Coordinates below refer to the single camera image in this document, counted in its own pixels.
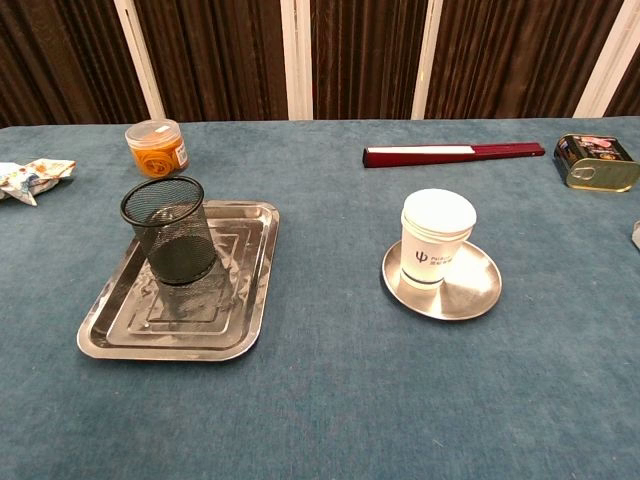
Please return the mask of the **white paper cups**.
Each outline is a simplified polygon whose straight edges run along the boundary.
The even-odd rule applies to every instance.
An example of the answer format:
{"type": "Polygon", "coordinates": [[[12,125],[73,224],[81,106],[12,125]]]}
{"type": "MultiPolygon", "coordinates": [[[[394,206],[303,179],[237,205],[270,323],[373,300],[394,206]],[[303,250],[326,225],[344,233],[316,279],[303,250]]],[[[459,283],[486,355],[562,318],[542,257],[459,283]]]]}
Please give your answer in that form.
{"type": "Polygon", "coordinates": [[[408,195],[401,212],[401,278],[421,290],[439,287],[476,221],[474,206],[458,193],[430,188],[408,195]]]}

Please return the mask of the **black mesh pen holder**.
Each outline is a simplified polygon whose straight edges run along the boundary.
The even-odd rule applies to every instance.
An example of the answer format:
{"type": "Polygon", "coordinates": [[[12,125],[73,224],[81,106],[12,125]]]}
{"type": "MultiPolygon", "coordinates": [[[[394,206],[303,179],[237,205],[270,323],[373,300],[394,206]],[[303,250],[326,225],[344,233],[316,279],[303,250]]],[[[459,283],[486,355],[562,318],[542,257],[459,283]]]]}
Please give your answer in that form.
{"type": "Polygon", "coordinates": [[[217,260],[203,206],[204,189],[195,179],[152,179],[131,189],[120,213],[131,225],[155,278],[185,285],[207,275],[217,260]]]}

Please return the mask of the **dark red folded fan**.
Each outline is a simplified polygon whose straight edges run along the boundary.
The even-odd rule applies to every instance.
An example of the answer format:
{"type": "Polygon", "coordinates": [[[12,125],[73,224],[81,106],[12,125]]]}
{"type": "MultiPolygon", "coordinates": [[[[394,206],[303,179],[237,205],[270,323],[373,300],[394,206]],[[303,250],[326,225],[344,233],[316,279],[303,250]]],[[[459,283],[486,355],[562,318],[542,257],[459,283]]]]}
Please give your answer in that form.
{"type": "Polygon", "coordinates": [[[365,168],[388,168],[533,157],[544,154],[544,148],[538,143],[374,146],[364,149],[363,165],[365,168]]]}

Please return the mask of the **rectangular stainless steel tray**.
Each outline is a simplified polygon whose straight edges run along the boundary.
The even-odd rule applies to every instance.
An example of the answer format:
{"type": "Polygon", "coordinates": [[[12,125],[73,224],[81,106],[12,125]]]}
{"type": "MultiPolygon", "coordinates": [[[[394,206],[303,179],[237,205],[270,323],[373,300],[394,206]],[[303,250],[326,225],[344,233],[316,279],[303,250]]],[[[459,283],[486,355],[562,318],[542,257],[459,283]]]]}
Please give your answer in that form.
{"type": "Polygon", "coordinates": [[[280,214],[267,202],[207,200],[217,259],[203,278],[158,282],[137,240],[76,335],[101,359],[225,361],[248,351],[262,325],[280,214]]]}

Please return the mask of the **round stainless steel plate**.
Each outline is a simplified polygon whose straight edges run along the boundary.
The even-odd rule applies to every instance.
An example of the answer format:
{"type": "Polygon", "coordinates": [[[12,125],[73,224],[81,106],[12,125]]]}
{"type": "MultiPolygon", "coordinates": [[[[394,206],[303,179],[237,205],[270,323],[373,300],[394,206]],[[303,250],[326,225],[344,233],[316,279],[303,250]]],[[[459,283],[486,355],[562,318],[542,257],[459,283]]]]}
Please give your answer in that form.
{"type": "Polygon", "coordinates": [[[453,259],[444,281],[436,289],[421,290],[401,278],[401,241],[382,260],[384,283],[395,299],[408,309],[442,321],[464,321],[488,312],[499,300],[502,277],[493,259],[465,241],[453,259]]]}

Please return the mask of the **blue felt table cover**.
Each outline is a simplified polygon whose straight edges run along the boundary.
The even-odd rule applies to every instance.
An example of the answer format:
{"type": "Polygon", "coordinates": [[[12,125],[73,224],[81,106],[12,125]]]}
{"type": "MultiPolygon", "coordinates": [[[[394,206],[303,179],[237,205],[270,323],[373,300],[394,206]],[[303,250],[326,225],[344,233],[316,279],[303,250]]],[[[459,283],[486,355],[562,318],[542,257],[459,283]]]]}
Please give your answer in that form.
{"type": "Polygon", "coordinates": [[[224,363],[100,361],[79,325],[132,232],[121,125],[0,128],[0,162],[76,162],[0,202],[0,480],[640,480],[640,184],[565,186],[553,157],[366,169],[368,145],[611,135],[640,117],[211,122],[182,128],[214,199],[280,213],[260,338],[224,363]],[[405,197],[468,198],[499,303],[444,323],[381,275],[405,197]]]}

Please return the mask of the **dark brown pleated curtain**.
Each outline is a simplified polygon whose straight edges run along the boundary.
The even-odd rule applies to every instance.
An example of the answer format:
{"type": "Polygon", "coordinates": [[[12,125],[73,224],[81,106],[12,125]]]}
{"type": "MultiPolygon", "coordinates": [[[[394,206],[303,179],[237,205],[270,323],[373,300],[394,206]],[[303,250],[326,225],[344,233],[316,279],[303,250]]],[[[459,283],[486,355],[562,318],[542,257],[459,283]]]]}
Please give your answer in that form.
{"type": "Polygon", "coordinates": [[[629,66],[605,111],[605,115],[607,117],[640,115],[640,64],[629,66]]]}
{"type": "Polygon", "coordinates": [[[428,7],[310,0],[314,118],[410,118],[428,7]]]}
{"type": "Polygon", "coordinates": [[[148,116],[113,0],[0,0],[0,128],[148,116]]]}
{"type": "Polygon", "coordinates": [[[280,0],[134,0],[167,117],[288,117],[280,0]]]}
{"type": "Polygon", "coordinates": [[[624,0],[443,0],[428,119],[574,114],[624,0]]]}

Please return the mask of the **clear jar with orange contents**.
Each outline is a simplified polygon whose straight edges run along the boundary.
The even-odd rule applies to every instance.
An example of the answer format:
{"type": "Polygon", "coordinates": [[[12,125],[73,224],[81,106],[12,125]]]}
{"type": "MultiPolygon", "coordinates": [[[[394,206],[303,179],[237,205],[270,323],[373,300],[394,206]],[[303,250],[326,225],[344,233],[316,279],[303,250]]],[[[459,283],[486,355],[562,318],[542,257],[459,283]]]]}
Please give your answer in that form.
{"type": "Polygon", "coordinates": [[[125,139],[140,172],[163,178],[189,166],[179,124],[171,119],[145,120],[130,126],[125,139]]]}

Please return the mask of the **gold luncheon meat can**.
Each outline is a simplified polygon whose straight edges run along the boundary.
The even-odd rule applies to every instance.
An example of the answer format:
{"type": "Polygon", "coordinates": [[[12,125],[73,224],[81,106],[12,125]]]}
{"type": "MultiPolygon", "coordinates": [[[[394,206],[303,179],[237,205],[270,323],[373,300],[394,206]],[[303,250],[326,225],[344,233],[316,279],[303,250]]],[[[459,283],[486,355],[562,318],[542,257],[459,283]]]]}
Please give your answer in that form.
{"type": "Polygon", "coordinates": [[[564,135],[555,146],[554,162],[574,189],[626,192],[640,179],[640,163],[613,136],[564,135]]]}

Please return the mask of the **crumpled white snack bag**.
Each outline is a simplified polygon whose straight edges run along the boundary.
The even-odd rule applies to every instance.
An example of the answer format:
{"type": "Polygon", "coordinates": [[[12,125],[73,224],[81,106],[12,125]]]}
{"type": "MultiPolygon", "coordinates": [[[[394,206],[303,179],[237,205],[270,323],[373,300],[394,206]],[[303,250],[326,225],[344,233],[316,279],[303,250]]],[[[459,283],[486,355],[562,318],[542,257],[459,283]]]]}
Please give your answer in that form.
{"type": "Polygon", "coordinates": [[[0,162],[0,200],[13,198],[36,207],[35,196],[72,175],[76,162],[40,158],[26,165],[0,162]]]}

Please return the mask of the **white partition frame post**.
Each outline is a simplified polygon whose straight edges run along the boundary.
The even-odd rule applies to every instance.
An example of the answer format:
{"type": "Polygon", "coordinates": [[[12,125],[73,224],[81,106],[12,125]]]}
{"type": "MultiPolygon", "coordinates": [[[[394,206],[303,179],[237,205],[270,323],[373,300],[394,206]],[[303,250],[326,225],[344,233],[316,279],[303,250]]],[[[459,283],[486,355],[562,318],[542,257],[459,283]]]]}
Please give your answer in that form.
{"type": "Polygon", "coordinates": [[[425,118],[443,5],[444,0],[428,0],[413,95],[412,120],[423,120],[425,118]]]}
{"type": "Polygon", "coordinates": [[[313,120],[310,0],[279,0],[288,118],[313,120]]]}
{"type": "Polygon", "coordinates": [[[165,117],[164,105],[134,0],[113,0],[151,119],[165,117]]]}
{"type": "Polygon", "coordinates": [[[573,113],[574,118],[604,116],[640,46],[640,0],[624,0],[573,113]]]}

